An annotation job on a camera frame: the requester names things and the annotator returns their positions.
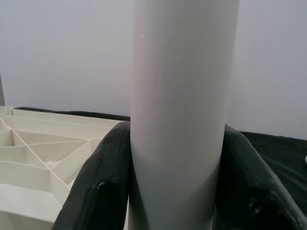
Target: white backdrop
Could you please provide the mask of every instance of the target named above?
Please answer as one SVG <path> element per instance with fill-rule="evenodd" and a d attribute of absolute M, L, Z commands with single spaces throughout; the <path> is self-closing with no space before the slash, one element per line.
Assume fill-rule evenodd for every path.
<path fill-rule="evenodd" d="M 0 1 L 7 105 L 130 114 L 132 0 Z"/>
<path fill-rule="evenodd" d="M 228 123 L 307 138 L 307 2 L 242 0 Z M 0 1 L 6 104 L 130 115 L 132 0 Z"/>

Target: black fabric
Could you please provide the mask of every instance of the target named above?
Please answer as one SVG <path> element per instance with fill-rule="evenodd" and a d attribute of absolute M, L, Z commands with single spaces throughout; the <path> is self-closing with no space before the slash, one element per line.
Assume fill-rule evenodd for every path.
<path fill-rule="evenodd" d="M 55 110 L 48 110 L 48 109 L 36 109 L 36 108 L 31 108 L 31 107 L 19 107 L 16 109 L 43 112 L 43 113 L 68 114 L 68 115 L 75 115 L 75 116 L 95 117 L 95 118 L 103 118 L 103 119 L 118 120 L 118 121 L 130 121 L 129 116 L 102 114 L 102 113 L 93 113 L 93 112 L 84 112 L 84 111 L 55 111 Z"/>
<path fill-rule="evenodd" d="M 244 133 L 307 216 L 307 141 Z"/>
<path fill-rule="evenodd" d="M 224 227 L 223 219 L 221 218 L 221 215 L 217 212 L 216 208 L 213 217 L 212 230 L 226 230 Z"/>
<path fill-rule="evenodd" d="M 130 163 L 130 122 L 122 122 L 105 136 L 81 168 L 53 230 L 122 230 Z"/>
<path fill-rule="evenodd" d="M 276 174 L 245 136 L 228 126 L 216 207 L 220 225 L 226 230 L 307 229 L 307 218 Z"/>

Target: white pole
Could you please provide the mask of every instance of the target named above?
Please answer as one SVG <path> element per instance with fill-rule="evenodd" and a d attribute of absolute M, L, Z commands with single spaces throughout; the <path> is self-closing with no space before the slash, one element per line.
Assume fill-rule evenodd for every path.
<path fill-rule="evenodd" d="M 208 230 L 239 0 L 135 0 L 129 230 Z"/>

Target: white honeycomb structure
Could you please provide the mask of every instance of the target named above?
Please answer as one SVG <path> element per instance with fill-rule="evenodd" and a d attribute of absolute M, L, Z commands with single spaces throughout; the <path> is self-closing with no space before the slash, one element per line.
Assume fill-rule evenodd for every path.
<path fill-rule="evenodd" d="M 51 229 L 81 166 L 119 122 L 0 107 L 0 229 Z"/>

